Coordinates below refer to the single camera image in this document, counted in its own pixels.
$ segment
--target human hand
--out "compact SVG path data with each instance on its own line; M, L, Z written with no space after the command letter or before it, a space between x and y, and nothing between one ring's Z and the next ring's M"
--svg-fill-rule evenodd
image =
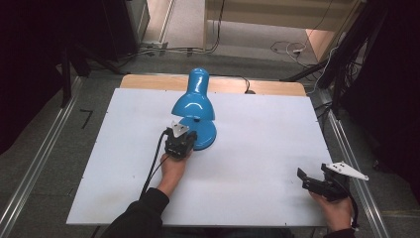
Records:
M332 231L344 230L352 227L352 201L349 197L331 202L324 196L314 192L309 191L309 194L321 206L327 225Z
M157 189L170 197L178 185L185 172L186 161L191 156L192 151L186 158L180 160L175 159L169 154L163 154L160 158L161 162L161 181Z

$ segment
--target white table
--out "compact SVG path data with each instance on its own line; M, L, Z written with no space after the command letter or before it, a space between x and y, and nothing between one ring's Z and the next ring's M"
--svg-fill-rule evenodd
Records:
M170 111L183 93L115 90L67 224L109 224L138 199L160 133L180 119ZM331 163L310 99L208 96L216 113L216 141L188 161L163 225L324 226L320 208L296 176L301 168L323 179L321 164ZM157 173L151 186L160 178Z

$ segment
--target black curtain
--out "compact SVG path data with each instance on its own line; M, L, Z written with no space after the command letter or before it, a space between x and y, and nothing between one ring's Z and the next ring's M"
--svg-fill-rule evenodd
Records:
M377 142L377 159L409 181L420 202L420 3L387 4L361 73L341 103Z
M52 21L57 14L40 1L2 4L0 154L62 87L61 74L55 69L62 48L55 30L59 21Z

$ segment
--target black sleeve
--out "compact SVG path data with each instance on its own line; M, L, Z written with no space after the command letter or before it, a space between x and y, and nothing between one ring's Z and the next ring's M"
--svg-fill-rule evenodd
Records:
M352 228L339 230L324 236L324 238L355 238L355 230Z
M149 188L145 196L129 205L115 219L101 238L156 237L161 228L161 213L169 198L156 188Z

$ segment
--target aluminum rail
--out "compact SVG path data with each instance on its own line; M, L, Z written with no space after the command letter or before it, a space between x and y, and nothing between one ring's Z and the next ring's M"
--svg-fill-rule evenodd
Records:
M24 178L21 180L18 188L9 199L6 209L0 220L0 238L7 238L18 219L28 197L34 188L34 185L46 164L53 146L64 126L68 115L70 114L75 101L79 95L80 88L83 84L81 77L77 77L72 85L71 91L73 97L70 98L67 105L58 111L58 114L52 123L52 126L44 138L37 154L35 155L31 165L29 166Z
M319 95L323 103L327 103L331 101L331 97L327 89L320 90ZM353 150L344 132L344 128L341 121L337 120L336 116L331 110L328 113L328 119L334 130L334 134L340 145L340 149L342 150L345 162L349 166L360 171L361 169L359 168L357 159L355 155L353 154ZM386 229L385 223L383 222L380 211L376 206L376 202L374 201L373 195L370 193L370 190L368 188L368 183L365 180L360 180L360 179L353 179L353 181L355 183L356 191L358 192L360 196L362 205L364 206L365 213L367 215L367 219L370 223L370 227L373 231L374 237L376 238L390 237Z

